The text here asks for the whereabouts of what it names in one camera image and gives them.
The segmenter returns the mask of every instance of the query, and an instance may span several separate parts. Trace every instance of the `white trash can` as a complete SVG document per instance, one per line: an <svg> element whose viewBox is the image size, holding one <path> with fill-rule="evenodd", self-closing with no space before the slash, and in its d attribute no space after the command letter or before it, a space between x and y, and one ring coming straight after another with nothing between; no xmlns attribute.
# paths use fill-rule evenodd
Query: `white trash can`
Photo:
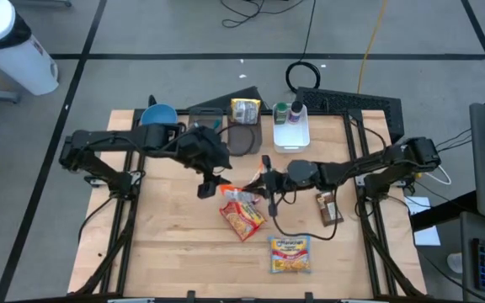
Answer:
<svg viewBox="0 0 485 303"><path fill-rule="evenodd" d="M0 0L0 69L33 95L59 85L57 64L8 0Z"/></svg>

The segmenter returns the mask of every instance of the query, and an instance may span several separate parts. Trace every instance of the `bottle cap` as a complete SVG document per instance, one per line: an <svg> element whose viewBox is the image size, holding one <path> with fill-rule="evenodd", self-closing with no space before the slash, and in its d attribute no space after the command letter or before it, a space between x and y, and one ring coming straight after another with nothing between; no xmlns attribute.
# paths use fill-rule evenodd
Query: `bottle cap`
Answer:
<svg viewBox="0 0 485 303"><path fill-rule="evenodd" d="M280 111L280 112L285 112L287 110L287 104L283 103L283 102L279 102L276 104L276 110Z"/></svg>
<svg viewBox="0 0 485 303"><path fill-rule="evenodd" d="M302 111L302 102L301 101L295 101L291 104L291 111L294 113L300 113Z"/></svg>

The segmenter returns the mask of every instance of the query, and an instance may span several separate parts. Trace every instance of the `yellow package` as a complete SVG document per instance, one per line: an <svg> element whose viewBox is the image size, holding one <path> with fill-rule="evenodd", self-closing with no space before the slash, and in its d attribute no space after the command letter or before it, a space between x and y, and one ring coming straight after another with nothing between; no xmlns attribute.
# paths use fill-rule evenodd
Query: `yellow package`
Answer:
<svg viewBox="0 0 485 303"><path fill-rule="evenodd" d="M261 100L233 98L232 120L240 124L255 125L258 123Z"/></svg>
<svg viewBox="0 0 485 303"><path fill-rule="evenodd" d="M243 242L265 223L263 216L250 203L229 201L226 207L220 209L220 213Z"/></svg>
<svg viewBox="0 0 485 303"><path fill-rule="evenodd" d="M310 273L310 237L269 237L271 273Z"/></svg>

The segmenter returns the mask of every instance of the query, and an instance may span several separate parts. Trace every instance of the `white container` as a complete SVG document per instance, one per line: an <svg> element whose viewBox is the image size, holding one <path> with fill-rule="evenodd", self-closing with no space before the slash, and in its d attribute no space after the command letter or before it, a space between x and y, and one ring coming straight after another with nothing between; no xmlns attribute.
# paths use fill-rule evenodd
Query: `white container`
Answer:
<svg viewBox="0 0 485 303"><path fill-rule="evenodd" d="M17 17L14 6L0 0L0 40L12 34ZM0 69L33 95L50 93L59 86L57 64L33 35L18 45L0 48Z"/></svg>
<svg viewBox="0 0 485 303"><path fill-rule="evenodd" d="M301 117L296 124L286 120L283 125L273 126L273 141L274 150L278 153L303 152L310 145L310 129L308 127L306 105L302 105Z"/></svg>

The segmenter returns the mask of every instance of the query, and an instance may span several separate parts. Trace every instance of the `white plastic bin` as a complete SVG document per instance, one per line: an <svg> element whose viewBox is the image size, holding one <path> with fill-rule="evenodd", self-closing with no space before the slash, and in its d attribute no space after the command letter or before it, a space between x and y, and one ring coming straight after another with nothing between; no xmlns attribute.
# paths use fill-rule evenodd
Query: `white plastic bin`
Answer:
<svg viewBox="0 0 485 303"><path fill-rule="evenodd" d="M310 145L310 130L308 127L308 111L303 105L301 117L296 124L288 120L282 125L273 126L274 150L278 153L303 152Z"/></svg>
<svg viewBox="0 0 485 303"><path fill-rule="evenodd" d="M33 95L59 86L57 64L8 0L0 0L0 69Z"/></svg>

